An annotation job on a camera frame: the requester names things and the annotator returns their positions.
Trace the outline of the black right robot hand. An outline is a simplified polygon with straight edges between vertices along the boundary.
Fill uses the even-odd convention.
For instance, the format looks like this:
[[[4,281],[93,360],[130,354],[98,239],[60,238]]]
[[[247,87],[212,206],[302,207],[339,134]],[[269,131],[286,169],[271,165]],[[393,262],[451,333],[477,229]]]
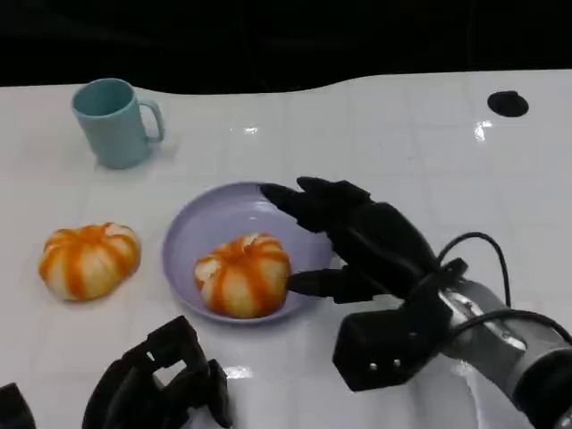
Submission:
[[[299,189],[273,183],[261,193],[299,226],[325,233],[344,265],[290,276],[298,294],[333,298],[337,304],[390,294],[405,299],[439,264],[421,232],[399,210],[375,202],[348,181],[299,177]]]

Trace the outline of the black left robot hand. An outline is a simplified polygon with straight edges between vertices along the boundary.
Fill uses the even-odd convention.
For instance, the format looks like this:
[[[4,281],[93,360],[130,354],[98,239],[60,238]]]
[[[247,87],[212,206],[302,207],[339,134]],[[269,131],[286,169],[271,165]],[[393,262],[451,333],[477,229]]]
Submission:
[[[227,377],[208,360],[182,315],[152,331],[105,371],[84,413],[84,428],[182,428],[191,408],[208,408],[232,427]]]

